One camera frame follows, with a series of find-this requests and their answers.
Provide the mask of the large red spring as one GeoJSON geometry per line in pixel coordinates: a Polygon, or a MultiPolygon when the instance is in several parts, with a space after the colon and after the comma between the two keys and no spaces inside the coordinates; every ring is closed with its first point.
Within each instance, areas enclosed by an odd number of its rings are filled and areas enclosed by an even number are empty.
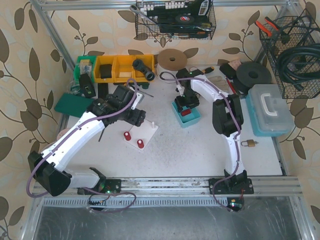
{"type": "Polygon", "coordinates": [[[188,109],[185,109],[185,110],[183,110],[183,111],[181,111],[180,112],[180,114],[181,114],[181,116],[187,116],[187,115],[189,115],[189,114],[191,114],[192,113],[192,110],[190,109],[190,108],[188,108],[188,109]]]}
{"type": "Polygon", "coordinates": [[[142,139],[138,139],[136,143],[139,149],[143,149],[145,147],[142,139]]]}
{"type": "Polygon", "coordinates": [[[130,140],[132,139],[131,134],[130,134],[129,131],[125,131],[125,132],[123,133],[123,136],[124,136],[124,139],[125,139],[126,141],[130,141],[130,140]]]}

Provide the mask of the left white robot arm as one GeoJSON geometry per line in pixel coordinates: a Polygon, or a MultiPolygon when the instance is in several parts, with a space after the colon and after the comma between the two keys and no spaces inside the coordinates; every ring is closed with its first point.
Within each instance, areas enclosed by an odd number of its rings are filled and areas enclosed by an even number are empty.
{"type": "Polygon", "coordinates": [[[71,127],[53,145],[41,153],[32,151],[28,155],[30,180],[35,179],[48,194],[59,196],[69,188],[104,192],[106,177],[94,167],[88,170],[67,172],[73,156],[95,135],[116,121],[125,121],[140,127],[146,117],[137,105],[144,98],[137,88],[119,85],[105,99],[97,98],[71,127]]]}

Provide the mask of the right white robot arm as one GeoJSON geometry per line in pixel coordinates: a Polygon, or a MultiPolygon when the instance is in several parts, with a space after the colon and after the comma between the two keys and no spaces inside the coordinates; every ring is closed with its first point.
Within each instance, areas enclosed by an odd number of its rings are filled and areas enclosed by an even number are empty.
{"type": "Polygon", "coordinates": [[[212,103],[212,125],[215,131],[225,137],[230,157],[225,164],[225,184],[231,188],[247,180],[241,151],[240,135],[244,117],[240,98],[237,94],[228,94],[214,85],[207,76],[196,69],[188,72],[185,68],[176,76],[171,72],[163,71],[159,78],[166,82],[174,82],[179,95],[172,103],[176,116],[187,118],[192,109],[199,106],[198,96],[212,103]]]}

